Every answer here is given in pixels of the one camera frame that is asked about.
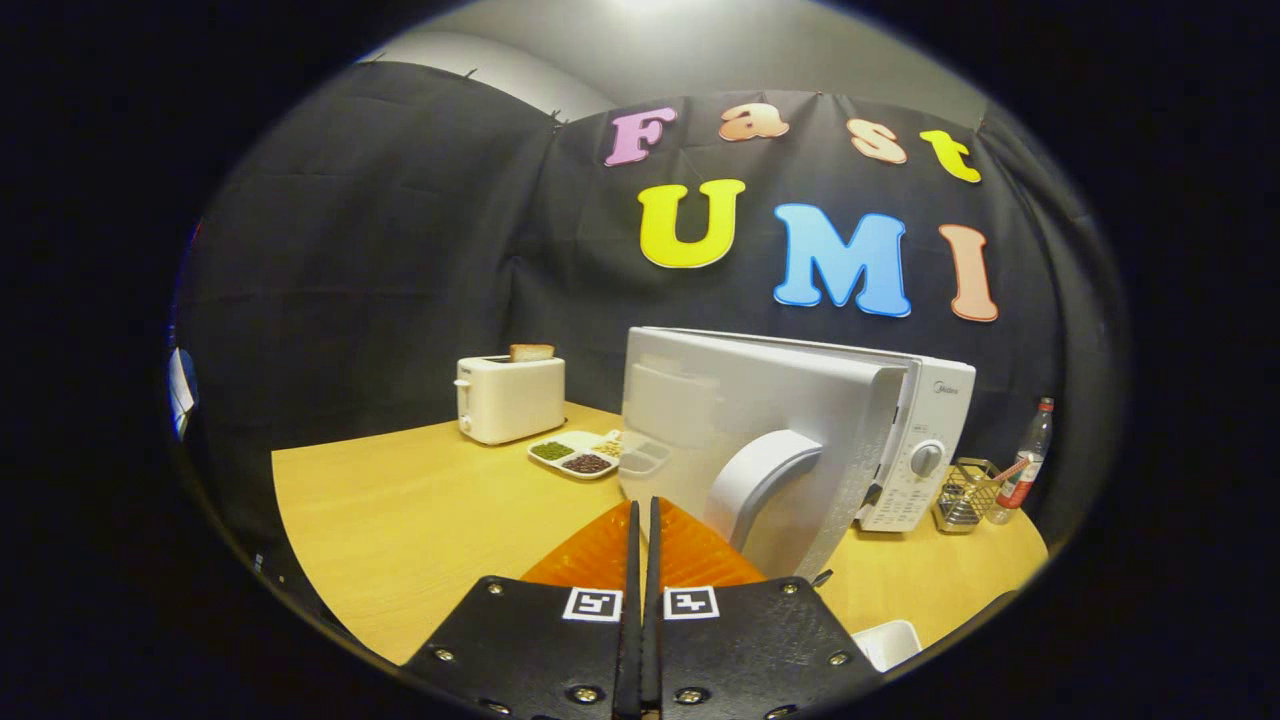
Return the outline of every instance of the toaster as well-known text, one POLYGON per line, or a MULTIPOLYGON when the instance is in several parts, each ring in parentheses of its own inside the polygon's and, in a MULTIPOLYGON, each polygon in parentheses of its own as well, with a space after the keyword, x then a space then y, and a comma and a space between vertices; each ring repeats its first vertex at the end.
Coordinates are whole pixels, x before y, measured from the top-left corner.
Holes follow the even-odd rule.
POLYGON ((564 360, 512 363, 509 355, 458 360, 458 429, 499 445, 564 424, 564 360))

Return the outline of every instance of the letter m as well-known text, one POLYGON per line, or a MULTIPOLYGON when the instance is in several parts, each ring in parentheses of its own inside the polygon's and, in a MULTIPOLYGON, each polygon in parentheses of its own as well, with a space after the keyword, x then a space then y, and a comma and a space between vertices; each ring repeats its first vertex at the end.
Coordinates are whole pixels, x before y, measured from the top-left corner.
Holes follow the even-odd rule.
POLYGON ((813 205, 778 205, 773 214, 787 225, 787 275, 773 290, 774 300, 804 307, 820 302, 822 292, 813 282, 817 269, 836 307, 849 302, 858 278, 865 277, 856 299, 860 310, 891 318, 911 313, 902 290, 900 242, 906 225, 901 220, 863 215, 854 237, 845 243, 827 215, 813 205))

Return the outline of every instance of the plastic bottle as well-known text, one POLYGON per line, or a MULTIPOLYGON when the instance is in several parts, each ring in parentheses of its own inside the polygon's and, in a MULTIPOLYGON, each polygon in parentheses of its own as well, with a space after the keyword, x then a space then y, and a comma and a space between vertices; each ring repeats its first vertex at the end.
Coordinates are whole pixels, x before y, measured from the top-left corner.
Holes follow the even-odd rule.
POLYGON ((996 493, 996 502, 987 510, 987 520, 996 525, 1004 525, 1018 509, 1032 489, 1036 475, 1039 474, 1041 465, 1044 464, 1044 455, 1048 452, 1048 441, 1053 437, 1053 398, 1042 397, 1039 413, 1032 419, 1032 425, 1027 428, 1027 436, 1018 448, 1018 460, 1030 457, 1030 462, 1019 473, 1011 475, 1000 486, 996 493))

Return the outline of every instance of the wooden table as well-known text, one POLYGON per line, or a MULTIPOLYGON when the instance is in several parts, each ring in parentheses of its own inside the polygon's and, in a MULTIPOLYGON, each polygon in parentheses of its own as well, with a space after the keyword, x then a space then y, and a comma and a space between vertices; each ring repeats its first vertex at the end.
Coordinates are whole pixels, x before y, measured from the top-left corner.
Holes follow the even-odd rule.
MULTIPOLYGON (((622 428, 612 413, 566 411, 568 423, 538 437, 622 428)), ((623 500, 617 473, 575 480, 527 457, 538 437, 485 447, 451 421, 273 454, 289 543, 356 638, 406 662, 479 577, 522 575, 623 500)), ((928 647, 1046 557, 1021 512, 968 536, 924 518, 910 533, 850 529, 818 592, 849 632, 910 620, 928 647)))

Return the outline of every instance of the wire basket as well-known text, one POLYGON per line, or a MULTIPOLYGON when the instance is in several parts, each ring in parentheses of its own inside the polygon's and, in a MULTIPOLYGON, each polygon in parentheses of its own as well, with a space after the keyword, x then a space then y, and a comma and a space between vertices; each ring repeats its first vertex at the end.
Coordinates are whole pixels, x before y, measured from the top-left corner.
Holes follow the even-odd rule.
POLYGON ((1000 469, 989 460, 960 457, 947 471, 933 503, 933 520, 943 533, 972 533, 996 502, 1000 469))

